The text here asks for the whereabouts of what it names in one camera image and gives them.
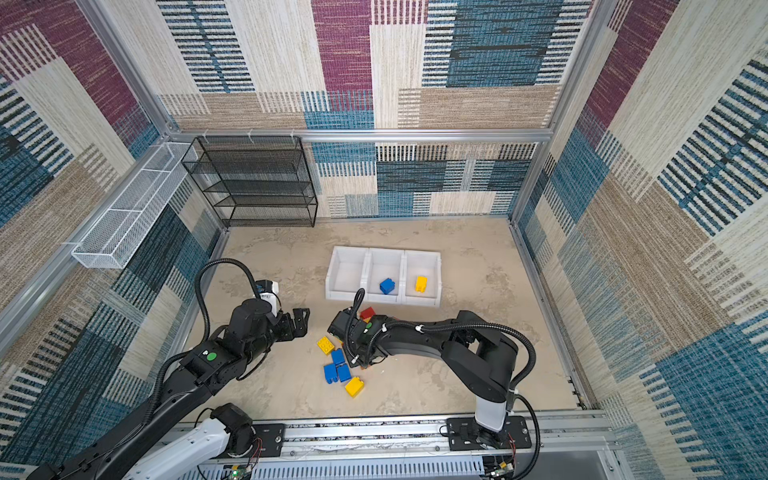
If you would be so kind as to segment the red lego top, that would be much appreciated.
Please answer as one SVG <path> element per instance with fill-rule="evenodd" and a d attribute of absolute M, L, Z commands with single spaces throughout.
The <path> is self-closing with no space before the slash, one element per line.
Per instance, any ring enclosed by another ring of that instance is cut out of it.
<path fill-rule="evenodd" d="M 375 315 L 376 315 L 375 310 L 372 307 L 369 307 L 359 313 L 359 318 L 363 321 L 369 321 Z"/>

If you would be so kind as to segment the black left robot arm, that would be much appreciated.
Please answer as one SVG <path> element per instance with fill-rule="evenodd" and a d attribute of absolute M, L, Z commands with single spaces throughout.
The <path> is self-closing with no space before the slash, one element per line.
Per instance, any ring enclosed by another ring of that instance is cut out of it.
<path fill-rule="evenodd" d="M 201 291 L 210 268 L 230 264 L 246 276 L 253 296 L 232 312 L 228 324 L 211 329 Z M 31 479 L 122 479 L 187 414 L 217 395 L 228 383 L 242 381 L 256 371 L 257 356 L 266 356 L 278 342 L 290 342 L 308 332 L 310 310 L 292 313 L 274 309 L 261 297 L 250 269 L 242 262 L 221 258 L 204 264 L 194 278 L 194 292 L 203 316 L 203 338 L 192 349 L 169 357 L 162 365 L 150 396 L 125 419 L 78 455 L 60 465 L 43 464 Z"/>

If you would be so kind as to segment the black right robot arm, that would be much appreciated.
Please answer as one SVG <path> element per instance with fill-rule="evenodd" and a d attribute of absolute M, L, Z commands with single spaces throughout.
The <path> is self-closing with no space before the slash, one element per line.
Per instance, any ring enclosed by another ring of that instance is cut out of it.
<path fill-rule="evenodd" d="M 416 323 L 386 315 L 364 316 L 359 289 L 350 307 L 328 327 L 354 367 L 371 367 L 396 355 L 442 361 L 475 397 L 472 417 L 446 420 L 441 436 L 452 451 L 492 450 L 486 479 L 523 479 L 541 453 L 541 427 L 531 402 L 518 391 L 533 371 L 536 351 L 518 330 L 461 310 L 444 321 Z"/>

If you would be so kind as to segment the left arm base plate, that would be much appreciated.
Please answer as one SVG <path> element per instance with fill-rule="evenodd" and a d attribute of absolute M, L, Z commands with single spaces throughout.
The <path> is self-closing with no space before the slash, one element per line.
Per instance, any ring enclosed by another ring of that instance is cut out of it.
<path fill-rule="evenodd" d="M 284 423 L 256 423 L 245 431 L 244 457 L 249 460 L 277 458 L 281 455 L 285 439 Z"/>

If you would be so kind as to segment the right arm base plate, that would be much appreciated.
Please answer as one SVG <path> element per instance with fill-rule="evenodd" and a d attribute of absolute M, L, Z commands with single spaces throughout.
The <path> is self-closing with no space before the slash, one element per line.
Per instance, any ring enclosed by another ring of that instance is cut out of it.
<path fill-rule="evenodd" d="M 504 450 L 533 446 L 532 429 L 523 416 L 507 416 L 499 432 L 480 426 L 473 417 L 453 417 L 445 422 L 444 435 L 451 451 Z"/>

